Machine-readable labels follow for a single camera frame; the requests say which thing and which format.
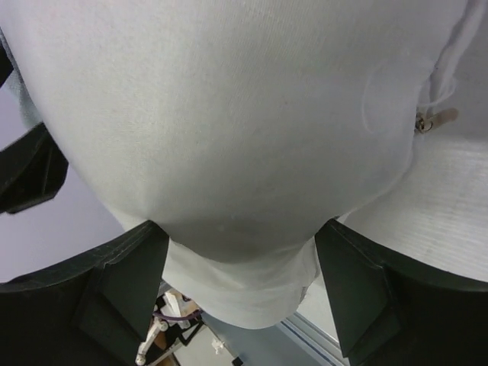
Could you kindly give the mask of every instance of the white plastic part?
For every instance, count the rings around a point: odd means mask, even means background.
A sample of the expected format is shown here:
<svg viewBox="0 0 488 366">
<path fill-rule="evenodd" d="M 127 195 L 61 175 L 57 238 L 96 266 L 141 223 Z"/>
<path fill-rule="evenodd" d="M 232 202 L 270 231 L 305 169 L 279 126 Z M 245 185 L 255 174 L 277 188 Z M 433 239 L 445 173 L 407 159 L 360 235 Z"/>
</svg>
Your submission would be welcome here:
<svg viewBox="0 0 488 366">
<path fill-rule="evenodd" d="M 169 325 L 165 320 L 156 317 L 154 318 L 154 323 L 151 325 L 151 328 L 149 328 L 147 333 L 146 341 L 139 345 L 139 350 L 136 356 L 136 364 L 138 366 L 143 366 L 146 363 L 146 353 L 149 350 L 149 347 L 151 347 L 151 344 L 154 342 L 154 339 L 156 339 L 158 334 L 168 330 L 168 327 Z"/>
<path fill-rule="evenodd" d="M 225 345 L 221 340 L 214 338 L 212 340 L 212 347 L 215 350 L 216 355 L 221 355 L 223 350 L 224 350 Z"/>
<path fill-rule="evenodd" d="M 178 298 L 173 294 L 171 291 L 165 292 L 165 299 L 166 303 L 169 305 L 171 311 L 175 314 L 175 316 L 181 316 L 180 306 L 178 304 Z"/>
<path fill-rule="evenodd" d="M 136 365 L 137 366 L 144 366 L 145 364 L 146 364 L 146 357 L 143 355 L 137 355 Z"/>
<path fill-rule="evenodd" d="M 188 328 L 191 327 L 191 324 L 190 324 L 190 322 L 188 320 L 183 320 L 182 322 L 178 322 L 178 325 L 182 329 L 188 329 Z"/>
</svg>

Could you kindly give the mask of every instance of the white ribbed fabric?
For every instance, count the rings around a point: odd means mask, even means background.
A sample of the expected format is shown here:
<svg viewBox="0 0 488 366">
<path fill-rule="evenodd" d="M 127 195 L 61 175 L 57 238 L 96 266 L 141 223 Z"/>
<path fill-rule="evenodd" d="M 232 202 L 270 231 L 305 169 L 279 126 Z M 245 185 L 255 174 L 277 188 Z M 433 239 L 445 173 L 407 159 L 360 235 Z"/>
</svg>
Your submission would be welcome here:
<svg viewBox="0 0 488 366">
<path fill-rule="evenodd" d="M 293 313 L 315 232 L 388 191 L 467 0 L 0 0 L 40 116 L 164 278 L 247 328 Z"/>
<path fill-rule="evenodd" d="M 468 2 L 432 74 L 430 107 L 444 99 L 441 94 L 448 89 L 485 10 L 485 0 Z M 487 31 L 485 19 L 480 34 Z M 476 73 L 483 67 L 473 61 L 484 62 L 480 53 L 487 45 L 483 37 L 474 45 L 470 62 L 461 70 L 458 95 L 444 103 L 461 108 L 458 120 L 418 139 L 408 175 L 345 221 L 384 246 L 481 281 L 488 281 L 488 128 L 486 105 L 481 101 L 486 76 Z"/>
</svg>

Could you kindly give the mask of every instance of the purple cable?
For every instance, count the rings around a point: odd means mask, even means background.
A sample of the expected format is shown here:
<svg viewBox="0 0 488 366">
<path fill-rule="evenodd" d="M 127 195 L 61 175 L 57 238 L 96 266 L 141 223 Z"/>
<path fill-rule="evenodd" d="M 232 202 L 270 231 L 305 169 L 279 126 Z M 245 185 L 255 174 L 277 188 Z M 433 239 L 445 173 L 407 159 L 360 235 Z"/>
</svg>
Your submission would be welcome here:
<svg viewBox="0 0 488 366">
<path fill-rule="evenodd" d="M 185 320 L 195 319 L 197 316 L 201 315 L 201 310 L 197 310 L 194 313 L 191 313 L 190 315 L 187 316 L 182 316 L 181 318 L 178 318 L 177 316 L 169 316 L 169 315 L 161 314 L 157 311 L 155 311 L 152 314 L 157 318 L 169 320 L 170 322 L 183 322 Z"/>
</svg>

